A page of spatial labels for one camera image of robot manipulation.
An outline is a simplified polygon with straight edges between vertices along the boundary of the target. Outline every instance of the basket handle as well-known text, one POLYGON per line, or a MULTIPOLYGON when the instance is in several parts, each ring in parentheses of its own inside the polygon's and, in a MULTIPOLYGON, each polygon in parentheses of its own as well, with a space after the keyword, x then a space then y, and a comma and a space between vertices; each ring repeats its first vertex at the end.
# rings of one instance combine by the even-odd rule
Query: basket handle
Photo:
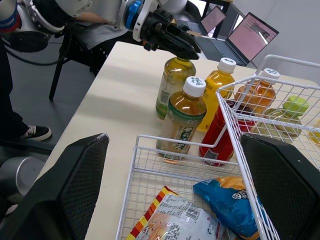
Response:
POLYGON ((167 141, 167 142, 172 142, 172 143, 178 143, 178 144, 189 144, 189 145, 195 145, 199 147, 205 147, 205 148, 214 148, 218 145, 221 137, 223 136, 224 132, 227 129, 227 125, 224 125, 222 131, 220 132, 218 138, 216 139, 215 143, 213 145, 210 144, 204 144, 204 143, 198 143, 198 142, 192 142, 192 141, 184 141, 184 140, 178 140, 178 139, 172 139, 172 138, 165 138, 161 136, 151 136, 151 135, 144 135, 144 134, 139 134, 136 136, 135 140, 135 145, 139 145, 139 139, 140 138, 145 138, 145 139, 155 139, 155 140, 162 140, 162 141, 167 141))
POLYGON ((290 57, 286 57, 286 56, 269 54, 264 57, 264 59, 262 60, 262 63, 259 65, 259 67, 255 71, 255 75, 260 74, 261 70, 264 69, 267 61, 270 59, 280 60, 280 61, 284 61, 284 62, 289 62, 289 63, 293 63, 293 64, 299 64, 299 65, 304 65, 304 66, 320 69, 320 64, 318 64, 318 63, 314 63, 314 62, 310 62, 310 61, 302 61, 302 60, 298 60, 298 59, 294 59, 294 58, 290 58, 290 57))

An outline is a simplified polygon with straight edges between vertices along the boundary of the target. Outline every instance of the black shoe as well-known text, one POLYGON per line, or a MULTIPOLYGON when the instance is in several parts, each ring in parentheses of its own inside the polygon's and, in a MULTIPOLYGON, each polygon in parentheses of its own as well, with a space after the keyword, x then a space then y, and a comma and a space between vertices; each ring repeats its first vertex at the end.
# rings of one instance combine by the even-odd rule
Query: black shoe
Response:
POLYGON ((21 136, 23 139, 31 139, 35 141, 43 141, 51 136, 51 129, 46 126, 28 126, 28 130, 21 136))

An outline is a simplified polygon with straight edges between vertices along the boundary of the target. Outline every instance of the blue snack bag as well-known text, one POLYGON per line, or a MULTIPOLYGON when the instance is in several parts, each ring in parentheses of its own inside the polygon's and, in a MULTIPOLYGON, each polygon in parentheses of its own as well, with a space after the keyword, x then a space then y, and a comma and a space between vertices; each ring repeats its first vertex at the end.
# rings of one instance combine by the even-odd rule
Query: blue snack bag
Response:
POLYGON ((227 176, 193 185, 214 211, 217 218, 241 238, 259 240, 259 232, 251 210, 242 177, 227 176))

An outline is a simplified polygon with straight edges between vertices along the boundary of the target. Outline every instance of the wire basket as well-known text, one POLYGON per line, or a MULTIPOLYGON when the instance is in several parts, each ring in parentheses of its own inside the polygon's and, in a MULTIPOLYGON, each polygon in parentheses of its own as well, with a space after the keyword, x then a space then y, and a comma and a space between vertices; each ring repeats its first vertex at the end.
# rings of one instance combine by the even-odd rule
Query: wire basket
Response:
MULTIPOLYGON (((264 63, 270 58, 311 67, 320 67, 319 64, 274 55, 267 56, 264 63)), ((261 69, 262 67, 257 70, 256 74, 260 73, 261 69)), ((260 238, 262 240, 279 240, 279 235, 270 219, 264 219, 266 212, 258 202, 253 178, 240 143, 240 137, 243 132, 252 132, 290 143, 320 171, 320 128, 317 124, 320 120, 320 87, 253 75, 219 88, 216 95, 245 183, 260 238), (274 85, 261 87, 260 83, 262 81, 268 81, 274 85), (260 88, 260 97, 254 94, 256 93, 255 91, 258 91, 258 88, 260 88), (221 91, 227 91, 230 98, 223 98, 221 91), (275 96, 270 97, 269 93, 272 91, 274 91, 275 96), (303 98, 307 102, 300 102, 299 109, 293 112, 290 107, 296 100, 289 104, 286 100, 290 96, 303 98), (263 101, 266 100, 267 103, 271 104, 270 107, 265 108, 266 102, 263 101), (302 109, 307 105, 309 107, 304 112, 302 109), (281 114, 285 115, 285 118, 275 117, 277 116, 275 113, 280 111, 281 114), (251 128, 252 124, 247 124, 252 122, 255 123, 253 128, 251 128)))
POLYGON ((144 147, 140 145, 141 140, 144 139, 154 140, 154 146, 156 146, 156 140, 187 143, 191 145, 190 152, 194 152, 199 146, 212 147, 212 145, 163 137, 137 136, 116 235, 117 240, 126 239, 164 186, 168 186, 172 191, 212 215, 210 207, 200 196, 194 195, 193 185, 203 180, 241 175, 236 162, 212 160, 144 147), (168 159, 169 155, 172 158, 181 157, 181 160, 168 159))

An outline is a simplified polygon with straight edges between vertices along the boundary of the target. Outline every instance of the plastic bottle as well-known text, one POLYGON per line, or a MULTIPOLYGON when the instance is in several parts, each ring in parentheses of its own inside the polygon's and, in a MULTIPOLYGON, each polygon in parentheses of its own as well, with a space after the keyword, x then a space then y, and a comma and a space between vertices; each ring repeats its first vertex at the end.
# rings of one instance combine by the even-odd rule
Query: plastic bottle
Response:
MULTIPOLYGON (((280 74, 271 68, 266 68, 263 70, 261 76, 278 79, 280 74)), ((276 99, 276 92, 272 87, 274 84, 275 83, 267 80, 256 80, 252 86, 245 85, 240 87, 234 98, 239 101, 245 88, 249 87, 248 93, 241 102, 247 104, 247 107, 253 110, 256 117, 260 117, 265 109, 270 107, 276 99)))
MULTIPOLYGON (((206 83, 199 77, 186 79, 183 91, 174 93, 169 100, 168 112, 165 116, 160 137, 191 141, 198 125, 206 115, 207 107, 202 99, 206 83)), ((158 140, 159 150, 187 154, 190 145, 158 140)), ((167 162, 175 163, 181 157, 172 154, 160 154, 167 162)))
MULTIPOLYGON (((315 128, 320 128, 320 120, 316 123, 314 126, 315 128)), ((320 145, 320 132, 318 131, 310 131, 309 132, 309 138, 315 143, 320 145)))
POLYGON ((190 60, 174 57, 165 63, 155 104, 155 110, 161 119, 167 114, 171 95, 182 91, 187 77, 195 75, 196 68, 190 60))
MULTIPOLYGON (((270 108, 264 113, 264 118, 301 125, 299 117, 309 108, 309 103, 302 97, 290 96, 282 105, 283 108, 270 108)), ((259 122, 253 129, 255 134, 265 135, 267 137, 292 143, 302 132, 301 128, 283 126, 280 124, 271 124, 266 122, 259 122)))
MULTIPOLYGON (((236 105, 236 102, 234 100, 227 100, 227 103, 230 106, 230 108, 233 108, 236 105)), ((251 108, 244 107, 243 105, 240 105, 236 112, 244 115, 253 115, 251 108)), ((218 110, 215 113, 214 119, 210 125, 209 130, 204 136, 202 143, 213 145, 216 142, 221 131, 223 130, 225 124, 226 122, 222 114, 221 108, 219 106, 218 110)), ((253 120, 251 121, 238 120, 238 124, 242 132, 250 132, 251 127, 255 125, 255 122, 253 120)), ((208 159, 229 161, 233 153, 234 153, 234 148, 232 146, 232 142, 227 129, 225 130, 224 134, 219 140, 217 146, 211 147, 211 148, 203 147, 203 146, 199 147, 199 155, 201 157, 205 157, 208 159)), ((208 162, 208 161, 205 161, 205 163, 213 166, 219 165, 218 163, 212 164, 212 162, 208 162)))
MULTIPOLYGON (((221 58, 219 65, 217 66, 218 69, 214 70, 206 78, 206 88, 203 94, 203 100, 206 104, 207 110, 202 123, 198 127, 199 131, 208 131, 219 106, 219 102, 216 96, 216 90, 224 85, 231 84, 235 81, 231 74, 234 72, 236 65, 236 61, 227 57, 223 57, 221 58)), ((223 98, 228 99, 231 95, 230 91, 233 91, 233 89, 234 87, 231 87, 229 90, 220 91, 220 93, 223 98)))

